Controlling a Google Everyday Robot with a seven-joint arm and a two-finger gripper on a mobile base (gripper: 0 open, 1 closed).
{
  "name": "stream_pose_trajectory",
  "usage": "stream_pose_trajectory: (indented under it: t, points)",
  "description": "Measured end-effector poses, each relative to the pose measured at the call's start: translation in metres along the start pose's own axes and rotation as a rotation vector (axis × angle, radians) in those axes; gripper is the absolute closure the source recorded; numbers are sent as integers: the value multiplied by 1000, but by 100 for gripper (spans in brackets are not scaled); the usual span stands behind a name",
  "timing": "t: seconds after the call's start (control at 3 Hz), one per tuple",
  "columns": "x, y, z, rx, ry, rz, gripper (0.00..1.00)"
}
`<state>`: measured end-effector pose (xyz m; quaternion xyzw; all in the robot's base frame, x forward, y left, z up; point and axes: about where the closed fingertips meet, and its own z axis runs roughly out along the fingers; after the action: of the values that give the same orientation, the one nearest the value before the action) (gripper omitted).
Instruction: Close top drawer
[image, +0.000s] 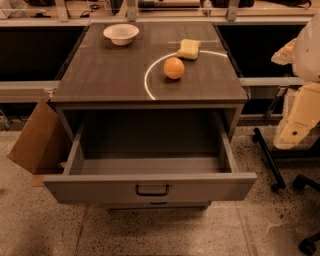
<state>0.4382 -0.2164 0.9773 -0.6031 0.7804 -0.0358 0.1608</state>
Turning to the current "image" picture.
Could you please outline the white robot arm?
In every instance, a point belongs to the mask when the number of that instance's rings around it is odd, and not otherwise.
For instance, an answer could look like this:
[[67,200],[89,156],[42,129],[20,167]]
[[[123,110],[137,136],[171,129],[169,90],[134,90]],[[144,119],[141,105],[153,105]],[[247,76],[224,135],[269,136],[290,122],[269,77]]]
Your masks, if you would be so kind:
[[320,122],[320,12],[298,36],[271,57],[273,63],[291,64],[293,73],[304,83],[295,92],[289,111],[283,115],[273,139],[278,149],[298,145]]

